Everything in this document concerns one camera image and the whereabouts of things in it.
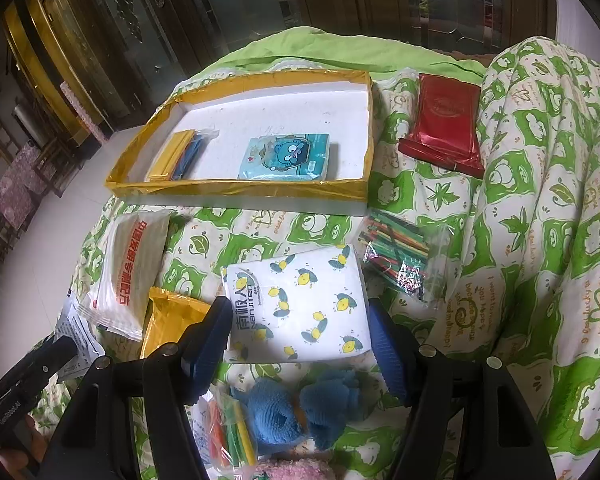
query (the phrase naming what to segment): ziplock bag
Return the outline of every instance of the ziplock bag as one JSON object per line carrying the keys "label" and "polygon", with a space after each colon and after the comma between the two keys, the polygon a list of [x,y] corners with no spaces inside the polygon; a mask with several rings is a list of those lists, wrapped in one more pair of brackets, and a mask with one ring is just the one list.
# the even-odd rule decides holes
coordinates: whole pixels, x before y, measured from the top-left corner
{"label": "ziplock bag", "polygon": [[375,271],[398,290],[435,306],[445,291],[451,235],[445,224],[424,230],[370,209],[360,224],[356,249],[364,269]]}
{"label": "ziplock bag", "polygon": [[206,434],[211,463],[221,474],[251,478],[258,463],[257,440],[241,402],[211,385]]}
{"label": "ziplock bag", "polygon": [[264,136],[249,140],[238,178],[246,180],[324,180],[329,134]]}
{"label": "ziplock bag", "polygon": [[144,180],[180,180],[196,158],[204,142],[218,136],[217,130],[183,130],[169,136],[151,163]]}
{"label": "ziplock bag", "polygon": [[351,245],[233,264],[222,279],[234,309],[226,360],[328,361],[371,348]]}
{"label": "ziplock bag", "polygon": [[149,288],[160,269],[169,227],[168,211],[136,211],[110,225],[100,281],[79,313],[109,332],[142,339]]}

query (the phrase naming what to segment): screw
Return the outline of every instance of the screw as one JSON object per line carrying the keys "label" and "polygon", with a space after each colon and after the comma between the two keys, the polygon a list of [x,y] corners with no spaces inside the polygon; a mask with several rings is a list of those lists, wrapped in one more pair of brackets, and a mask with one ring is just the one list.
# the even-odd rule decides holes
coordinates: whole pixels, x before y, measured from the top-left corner
{"label": "screw", "polygon": [[104,370],[104,368],[108,367],[111,364],[111,357],[109,357],[108,355],[100,356],[94,361],[94,363],[98,370]]}
{"label": "screw", "polygon": [[160,352],[164,356],[174,355],[178,352],[178,344],[177,343],[165,343],[162,345]]}
{"label": "screw", "polygon": [[502,368],[502,361],[500,361],[500,359],[498,359],[495,355],[492,355],[487,357],[487,366],[497,370],[498,368]]}
{"label": "screw", "polygon": [[423,355],[424,357],[433,357],[438,353],[438,351],[431,345],[420,345],[418,352],[420,352],[420,355]]}

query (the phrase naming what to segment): yellow package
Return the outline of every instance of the yellow package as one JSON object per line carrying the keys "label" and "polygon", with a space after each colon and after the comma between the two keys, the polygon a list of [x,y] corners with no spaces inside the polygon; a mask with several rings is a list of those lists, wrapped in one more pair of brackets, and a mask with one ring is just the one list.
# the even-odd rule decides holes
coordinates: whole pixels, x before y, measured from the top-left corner
{"label": "yellow package", "polygon": [[164,145],[158,159],[147,173],[146,180],[149,182],[170,180],[173,170],[182,156],[182,152],[195,134],[195,130],[175,132]]}
{"label": "yellow package", "polygon": [[177,343],[187,326],[201,322],[211,308],[203,301],[157,286],[149,289],[149,299],[154,302],[154,311],[144,334],[141,359],[165,343]]}

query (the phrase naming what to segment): gold trim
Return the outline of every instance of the gold trim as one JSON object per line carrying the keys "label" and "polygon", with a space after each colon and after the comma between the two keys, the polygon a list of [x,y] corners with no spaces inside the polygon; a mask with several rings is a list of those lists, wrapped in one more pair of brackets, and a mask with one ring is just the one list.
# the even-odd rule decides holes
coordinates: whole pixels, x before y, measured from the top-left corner
{"label": "gold trim", "polygon": [[80,145],[89,134],[80,125],[76,115],[74,115],[74,112],[64,102],[61,93],[46,74],[42,63],[40,63],[38,56],[29,42],[29,38],[27,38],[13,2],[4,11],[4,26],[5,30],[9,33],[8,38],[10,36],[11,39],[9,43],[13,55],[16,57],[18,65],[29,81],[29,84],[40,92],[49,107],[62,124],[64,124],[72,139]]}
{"label": "gold trim", "polygon": [[[254,180],[175,180],[167,182],[125,182],[142,147],[167,120],[171,109],[178,103],[199,104],[250,90],[309,83],[349,81],[362,83],[368,92],[368,141],[363,162],[363,176],[345,180],[313,180],[310,182],[254,181]],[[119,197],[159,193],[164,195],[225,195],[225,196],[286,196],[366,202],[371,164],[374,158],[372,133],[373,97],[371,78],[360,70],[288,70],[232,76],[214,81],[200,88],[176,95],[167,101],[126,147],[112,168],[105,185]]]}
{"label": "gold trim", "polygon": [[64,53],[56,34],[54,33],[51,23],[49,22],[48,15],[45,7],[42,4],[42,0],[26,0],[27,7],[29,7],[29,13],[33,24],[36,26],[36,30],[42,39],[42,43],[45,45],[46,50],[51,56],[51,60],[60,72],[62,78],[69,83],[71,90],[74,91],[76,97],[80,101],[80,104],[84,107],[87,113],[91,116],[96,124],[100,124],[105,121],[111,131],[113,127],[107,121],[106,116],[100,111],[98,105],[93,102],[93,99],[87,92],[87,89],[80,81],[80,78],[75,73],[74,67],[71,66],[68,57]]}

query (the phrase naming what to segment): green bed sheet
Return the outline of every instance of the green bed sheet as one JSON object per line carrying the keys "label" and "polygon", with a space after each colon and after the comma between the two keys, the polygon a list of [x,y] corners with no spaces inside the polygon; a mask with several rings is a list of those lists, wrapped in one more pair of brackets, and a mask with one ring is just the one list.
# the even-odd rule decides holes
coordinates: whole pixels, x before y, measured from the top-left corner
{"label": "green bed sheet", "polygon": [[[369,280],[393,320],[457,358],[498,355],[532,409],[557,477],[577,478],[600,448],[600,65],[546,38],[507,49],[485,70],[421,47],[344,38],[300,27],[251,43],[180,83],[183,92],[231,75],[297,68],[368,70],[379,141],[368,203],[454,238],[445,303],[426,309]],[[418,73],[480,84],[482,181],[397,151],[417,112]],[[111,198],[84,241],[71,288],[83,298],[101,272],[107,225],[138,208]],[[158,209],[146,206],[147,209]],[[211,301],[221,266],[350,241],[359,218],[269,210],[173,211],[157,283]],[[96,331],[107,352],[139,345]],[[360,372],[368,417],[347,426],[330,463],[339,478],[382,478],[408,409],[386,390],[372,352],[329,364],[253,365],[234,352],[219,379],[247,389],[257,377],[302,387],[327,366]],[[71,384],[43,393],[34,416],[51,433]],[[143,478],[155,477],[142,401],[133,405]],[[450,423],[440,476],[451,478],[462,413]],[[301,446],[299,454],[311,452]]]}

